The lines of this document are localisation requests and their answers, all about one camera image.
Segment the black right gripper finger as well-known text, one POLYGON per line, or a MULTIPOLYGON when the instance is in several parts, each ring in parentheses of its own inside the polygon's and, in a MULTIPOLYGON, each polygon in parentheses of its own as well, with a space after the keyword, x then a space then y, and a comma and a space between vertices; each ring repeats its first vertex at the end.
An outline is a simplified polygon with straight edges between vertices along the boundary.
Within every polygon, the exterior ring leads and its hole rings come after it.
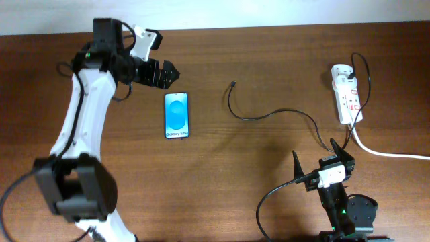
POLYGON ((298 184, 302 181, 302 178, 304 177, 304 172, 302 170, 297 153, 295 151, 292 151, 292 155, 294 160, 294 182, 298 184))
POLYGON ((340 158, 341 161, 352 161, 353 157, 345 151, 333 138, 330 139, 330 143, 333 147, 335 154, 340 158))

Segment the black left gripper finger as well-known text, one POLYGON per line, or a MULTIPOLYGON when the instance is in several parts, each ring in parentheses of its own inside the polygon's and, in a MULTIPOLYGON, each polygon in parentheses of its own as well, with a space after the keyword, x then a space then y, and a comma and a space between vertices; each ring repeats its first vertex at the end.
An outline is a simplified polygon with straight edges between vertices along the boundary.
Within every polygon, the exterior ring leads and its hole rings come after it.
POLYGON ((174 72, 161 72, 157 87, 168 89, 176 79, 177 75, 174 72))
POLYGON ((163 62, 163 71, 167 79, 178 79, 180 72, 175 68, 174 64, 165 60, 163 62))

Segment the blue screen smartphone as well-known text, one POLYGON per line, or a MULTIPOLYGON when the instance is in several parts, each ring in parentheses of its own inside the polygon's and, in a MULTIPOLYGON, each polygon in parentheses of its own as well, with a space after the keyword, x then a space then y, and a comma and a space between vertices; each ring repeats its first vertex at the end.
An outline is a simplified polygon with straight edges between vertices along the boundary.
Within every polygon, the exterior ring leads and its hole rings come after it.
POLYGON ((189 137, 188 94, 167 93, 165 95, 165 138, 189 137))

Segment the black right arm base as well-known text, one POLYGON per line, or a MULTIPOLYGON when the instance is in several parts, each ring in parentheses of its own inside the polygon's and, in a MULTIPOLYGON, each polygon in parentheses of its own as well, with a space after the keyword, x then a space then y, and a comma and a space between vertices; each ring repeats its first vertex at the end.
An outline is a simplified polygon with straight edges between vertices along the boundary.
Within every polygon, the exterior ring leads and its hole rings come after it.
POLYGON ((321 231, 322 242, 395 242, 387 236, 370 236, 374 232, 378 203, 362 194, 351 194, 340 199, 321 198, 332 231, 321 231))

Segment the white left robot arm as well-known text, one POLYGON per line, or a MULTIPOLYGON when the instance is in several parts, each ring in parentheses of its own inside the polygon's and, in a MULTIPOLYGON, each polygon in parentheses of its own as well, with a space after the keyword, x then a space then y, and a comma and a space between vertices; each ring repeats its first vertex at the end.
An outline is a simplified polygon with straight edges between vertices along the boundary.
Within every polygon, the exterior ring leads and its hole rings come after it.
POLYGON ((101 163, 101 137, 119 83, 168 89, 180 73, 149 54, 162 35, 112 18, 93 20, 93 39, 71 61, 72 94, 64 124, 47 158, 34 161, 35 178, 51 213, 87 231, 95 241, 137 241, 116 206, 118 187, 101 163))

